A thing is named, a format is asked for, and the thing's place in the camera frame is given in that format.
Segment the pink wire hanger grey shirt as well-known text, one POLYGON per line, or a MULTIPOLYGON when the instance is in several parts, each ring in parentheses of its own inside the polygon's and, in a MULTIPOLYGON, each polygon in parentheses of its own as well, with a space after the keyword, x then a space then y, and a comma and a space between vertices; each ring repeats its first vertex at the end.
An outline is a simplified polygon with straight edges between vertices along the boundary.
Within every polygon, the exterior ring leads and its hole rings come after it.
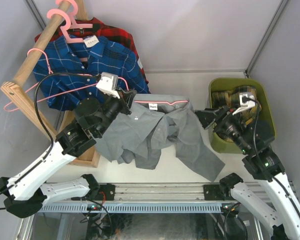
MULTIPOLYGON (((118 77, 118 79, 120 79, 121 81, 123 81, 125 83, 125 88, 126 90, 130 90, 127 81, 123 78, 123 77, 118 77)), ((181 104, 181 103, 188 103, 189 100, 177 100, 177 101, 173 101, 173 102, 169 102, 169 101, 149 101, 149 100, 134 100, 134 102, 136 103, 148 103, 148 104, 168 104, 170 106, 176 105, 176 104, 181 104)))

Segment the yellow plaid shirt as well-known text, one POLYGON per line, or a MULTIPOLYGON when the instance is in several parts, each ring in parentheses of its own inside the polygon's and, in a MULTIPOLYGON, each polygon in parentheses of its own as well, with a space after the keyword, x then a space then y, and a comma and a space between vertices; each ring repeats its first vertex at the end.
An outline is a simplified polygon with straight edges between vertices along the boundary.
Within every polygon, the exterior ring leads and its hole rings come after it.
MULTIPOLYGON (((254 99, 257 101, 257 90, 254 86, 241 85, 233 88, 232 90, 225 91, 213 91, 211 93, 211 106, 212 108, 221 108, 222 106, 228 106, 229 108, 240 107, 240 93, 251 93, 254 99)), ((240 123, 242 128, 247 127, 249 124, 255 121, 257 113, 262 110, 261 106, 254 106, 249 110, 245 110, 236 114, 236 119, 240 123)))

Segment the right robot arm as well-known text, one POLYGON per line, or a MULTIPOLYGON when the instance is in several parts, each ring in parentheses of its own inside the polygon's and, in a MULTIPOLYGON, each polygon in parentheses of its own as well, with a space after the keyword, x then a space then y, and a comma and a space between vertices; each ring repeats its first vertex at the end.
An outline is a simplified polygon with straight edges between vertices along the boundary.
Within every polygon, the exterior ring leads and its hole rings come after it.
POLYGON ((285 168, 270 148, 269 141, 257 137, 256 126, 242 125, 238 114, 252 109, 252 100, 238 108, 206 108, 196 110, 204 129, 213 126, 215 133, 225 134, 245 156, 244 167, 268 195, 272 206, 249 190, 235 173, 220 180, 220 195, 241 203, 267 229, 273 240, 300 240, 300 203, 291 189, 285 168))

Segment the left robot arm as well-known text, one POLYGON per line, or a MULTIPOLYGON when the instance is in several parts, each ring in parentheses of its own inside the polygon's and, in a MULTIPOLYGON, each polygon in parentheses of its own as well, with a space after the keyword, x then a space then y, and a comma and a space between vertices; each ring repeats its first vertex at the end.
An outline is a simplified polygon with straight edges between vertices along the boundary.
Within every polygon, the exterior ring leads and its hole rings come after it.
POLYGON ((131 114, 136 90, 117 90, 117 94, 107 96, 104 103, 95 98, 80 101, 74 109, 75 119, 42 155, 14 177, 0 178, 0 193, 6 196, 3 203, 8 213, 23 219, 51 203, 99 196, 100 185, 92 174, 59 183, 48 183, 47 179, 93 147, 118 114, 131 114))

